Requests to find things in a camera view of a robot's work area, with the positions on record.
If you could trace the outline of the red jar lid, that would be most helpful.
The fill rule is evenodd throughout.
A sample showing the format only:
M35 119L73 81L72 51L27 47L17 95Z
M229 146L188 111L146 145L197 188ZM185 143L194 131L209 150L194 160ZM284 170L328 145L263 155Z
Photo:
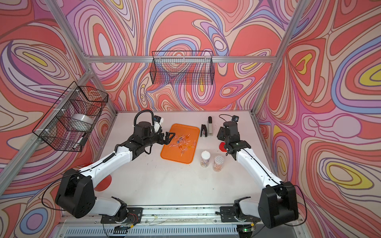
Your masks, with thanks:
M227 152L226 148L225 148L225 143L224 142L221 142L220 145L219 145L219 150L221 152Z

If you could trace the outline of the white lid candy jar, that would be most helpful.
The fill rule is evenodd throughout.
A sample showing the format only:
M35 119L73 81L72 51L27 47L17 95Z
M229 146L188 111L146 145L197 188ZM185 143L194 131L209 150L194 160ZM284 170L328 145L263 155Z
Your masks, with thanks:
M206 168L208 167L209 165L209 161L210 161L210 153L208 151L203 151L201 153L201 161L200 161L200 165L203 167L203 168Z

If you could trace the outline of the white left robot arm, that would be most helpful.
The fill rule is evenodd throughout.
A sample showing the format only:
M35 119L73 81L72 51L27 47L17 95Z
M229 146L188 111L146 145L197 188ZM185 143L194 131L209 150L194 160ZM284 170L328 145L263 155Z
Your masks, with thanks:
M160 123L140 122L127 141L115 146L112 153L80 170L66 171L60 182L55 203L75 218L105 215L122 223L129 214L127 205L116 197L95 195L95 188L112 172L133 161L154 144L168 145L175 133L163 133Z

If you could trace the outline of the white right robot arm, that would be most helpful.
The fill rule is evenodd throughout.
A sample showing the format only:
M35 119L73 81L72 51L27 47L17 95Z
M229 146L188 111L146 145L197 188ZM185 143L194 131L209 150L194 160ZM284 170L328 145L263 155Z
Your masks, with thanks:
M243 166L262 190L259 201L243 197L234 201L234 216L239 220L249 217L259 218L271 229L281 225L290 226L290 222L299 218L296 187L284 182L270 171L257 157L251 146L240 139L238 123L224 122L217 139L225 143L227 155Z

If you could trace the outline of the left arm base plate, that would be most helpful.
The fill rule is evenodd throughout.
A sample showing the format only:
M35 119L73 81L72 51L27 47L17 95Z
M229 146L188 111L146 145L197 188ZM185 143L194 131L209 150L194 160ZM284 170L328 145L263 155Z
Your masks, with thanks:
M116 215L102 215L101 224L131 224L136 225L142 219L142 207L121 208Z

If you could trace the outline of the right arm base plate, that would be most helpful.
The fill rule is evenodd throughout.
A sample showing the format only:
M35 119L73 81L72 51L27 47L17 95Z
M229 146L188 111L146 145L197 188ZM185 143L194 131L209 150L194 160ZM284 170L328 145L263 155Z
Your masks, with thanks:
M216 215L220 216L220 219L223 223L233 223L233 222L251 222L257 223L261 219L258 217L244 215L239 208L235 206L221 206L219 211L215 212Z

